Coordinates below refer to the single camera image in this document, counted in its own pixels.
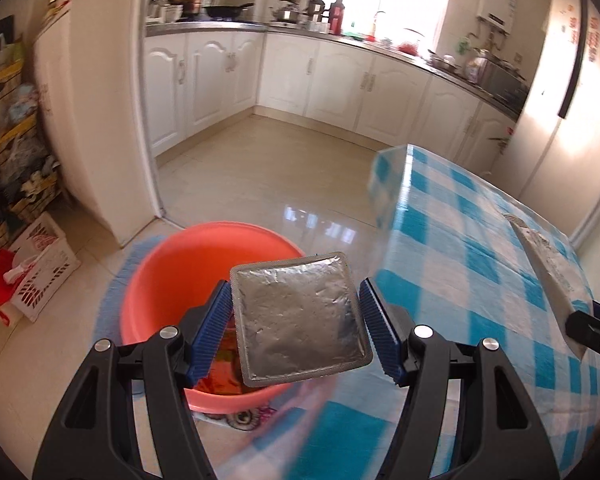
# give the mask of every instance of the refrigerator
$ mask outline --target refrigerator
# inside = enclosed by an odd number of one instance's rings
[[[490,181],[572,241],[600,208],[600,14],[589,0],[551,0],[536,76]]]

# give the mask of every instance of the cabinet door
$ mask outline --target cabinet door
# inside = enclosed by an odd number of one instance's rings
[[[185,139],[185,42],[184,34],[144,40],[144,99],[154,156]]]
[[[516,122],[487,103],[481,103],[474,125],[467,134],[457,163],[488,180],[488,173],[500,155],[497,140],[508,139]]]
[[[409,142],[430,78],[424,70],[376,56],[356,132],[391,146]]]
[[[374,56],[359,48],[322,42],[306,116],[353,130]]]
[[[234,33],[234,47],[232,49],[234,60],[230,73],[231,101],[227,110],[228,116],[237,114],[256,104],[263,38],[264,34],[259,32]]]
[[[477,107],[474,95],[442,78],[432,78],[411,142],[454,160]]]
[[[231,32],[191,32],[187,38],[187,137],[224,117],[232,66]]]
[[[267,34],[258,104],[302,115],[320,41]]]

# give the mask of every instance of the refrigerator handle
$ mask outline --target refrigerator handle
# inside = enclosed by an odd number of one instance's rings
[[[589,0],[580,0],[580,33],[578,37],[578,49],[576,51],[576,59],[573,63],[573,71],[571,72],[571,78],[567,85],[567,92],[564,95],[562,106],[558,112],[558,117],[564,119],[567,116],[571,102],[573,101],[573,95],[578,85],[578,79],[580,78],[580,72],[582,70],[582,61],[584,59],[584,50],[587,46],[587,31],[589,29]]]

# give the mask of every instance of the foil packet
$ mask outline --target foil packet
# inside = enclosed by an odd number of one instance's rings
[[[247,386],[321,377],[371,362],[344,253],[240,265],[230,281]]]

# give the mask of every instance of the red bottle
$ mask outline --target red bottle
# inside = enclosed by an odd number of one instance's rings
[[[344,19],[344,4],[342,0],[336,0],[329,7],[329,34],[339,36],[342,32],[342,20]]]

